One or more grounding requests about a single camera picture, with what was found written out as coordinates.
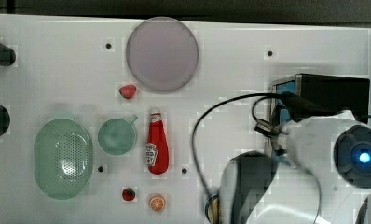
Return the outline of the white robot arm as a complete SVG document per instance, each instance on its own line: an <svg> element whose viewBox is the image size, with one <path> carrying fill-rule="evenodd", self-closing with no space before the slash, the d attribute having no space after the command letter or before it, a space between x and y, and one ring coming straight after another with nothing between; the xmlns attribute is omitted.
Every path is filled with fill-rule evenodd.
<svg viewBox="0 0 371 224"><path fill-rule="evenodd" d="M225 168L222 224L356 224L371 194L371 127L351 112L289 121L272 141L284 161L257 151Z"/></svg>

